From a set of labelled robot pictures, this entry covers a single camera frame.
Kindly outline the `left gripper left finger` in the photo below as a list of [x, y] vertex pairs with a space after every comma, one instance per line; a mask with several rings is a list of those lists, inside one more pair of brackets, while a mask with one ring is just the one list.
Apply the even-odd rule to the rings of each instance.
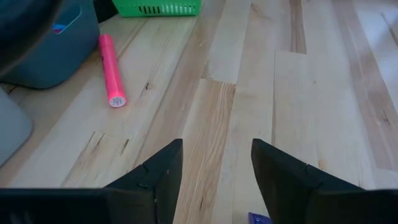
[[183, 140], [174, 139], [106, 186], [111, 224], [172, 224], [182, 180]]

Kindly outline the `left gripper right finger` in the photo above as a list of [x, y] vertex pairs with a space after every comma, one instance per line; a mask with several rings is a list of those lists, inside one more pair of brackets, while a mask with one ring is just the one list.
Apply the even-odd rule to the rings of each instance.
[[273, 224], [300, 224], [316, 190], [332, 192], [361, 190], [273, 145], [254, 138], [251, 161], [256, 182]]

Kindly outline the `thin purple marker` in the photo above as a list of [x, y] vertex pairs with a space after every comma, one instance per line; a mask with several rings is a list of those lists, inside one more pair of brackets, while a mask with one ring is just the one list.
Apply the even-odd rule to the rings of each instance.
[[266, 217], [257, 213], [248, 213], [249, 224], [272, 224], [272, 220], [269, 217]]

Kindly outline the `pink highlighter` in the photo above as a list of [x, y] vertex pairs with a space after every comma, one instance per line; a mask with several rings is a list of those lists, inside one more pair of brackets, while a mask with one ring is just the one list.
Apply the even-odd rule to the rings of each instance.
[[114, 42], [110, 35], [101, 34], [99, 36], [99, 49], [103, 63], [108, 103], [113, 108], [122, 107], [126, 104], [126, 96], [119, 71]]

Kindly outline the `green mesh plastic basket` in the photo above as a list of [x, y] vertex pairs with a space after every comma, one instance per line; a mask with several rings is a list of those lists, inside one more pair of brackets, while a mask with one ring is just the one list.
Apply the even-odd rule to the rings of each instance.
[[197, 16], [202, 0], [112, 0], [123, 17]]

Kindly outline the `grey plastic bin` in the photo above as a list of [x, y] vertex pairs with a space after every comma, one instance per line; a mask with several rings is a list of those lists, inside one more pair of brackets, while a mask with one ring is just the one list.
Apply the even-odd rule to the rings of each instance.
[[0, 87], [0, 167], [25, 143], [32, 121]]

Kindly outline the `teal plastic bin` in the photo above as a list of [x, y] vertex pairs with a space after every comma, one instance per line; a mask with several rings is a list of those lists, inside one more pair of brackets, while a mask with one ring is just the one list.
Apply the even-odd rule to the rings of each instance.
[[68, 80], [98, 43], [93, 0], [65, 0], [45, 37], [0, 82], [46, 89]]

